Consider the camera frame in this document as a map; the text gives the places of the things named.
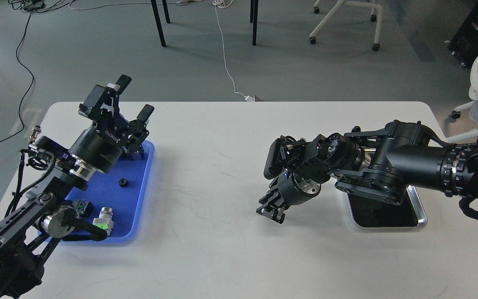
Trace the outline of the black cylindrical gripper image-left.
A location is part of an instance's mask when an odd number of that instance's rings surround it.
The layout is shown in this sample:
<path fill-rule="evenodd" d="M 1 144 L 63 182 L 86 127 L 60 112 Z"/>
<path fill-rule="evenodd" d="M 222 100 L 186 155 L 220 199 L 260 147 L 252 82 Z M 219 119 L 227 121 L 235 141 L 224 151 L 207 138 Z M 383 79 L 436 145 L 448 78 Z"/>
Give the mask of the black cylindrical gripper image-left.
<path fill-rule="evenodd" d="M 130 122 L 120 114 L 119 96 L 131 81 L 130 76 L 122 74 L 116 83 L 106 87 L 95 85 L 78 106 L 78 113 L 93 123 L 82 132 L 69 153 L 102 173 L 109 172 L 121 156 L 129 160 L 144 158 L 142 143 L 149 135 L 146 125 L 154 107 L 145 104 L 138 117 Z"/>

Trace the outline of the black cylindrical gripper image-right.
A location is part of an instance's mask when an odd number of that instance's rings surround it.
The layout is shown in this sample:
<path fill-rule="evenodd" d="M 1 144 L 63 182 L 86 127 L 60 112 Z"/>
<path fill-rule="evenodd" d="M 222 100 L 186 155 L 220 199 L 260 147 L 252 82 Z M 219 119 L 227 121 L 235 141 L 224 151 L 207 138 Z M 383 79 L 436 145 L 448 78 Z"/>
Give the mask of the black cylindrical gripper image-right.
<path fill-rule="evenodd" d="M 319 135 L 309 142 L 280 136 L 269 148 L 263 174 L 271 183 L 256 212 L 282 224 L 285 210 L 316 197 L 334 170 L 361 167 L 361 147 L 342 135 Z"/>

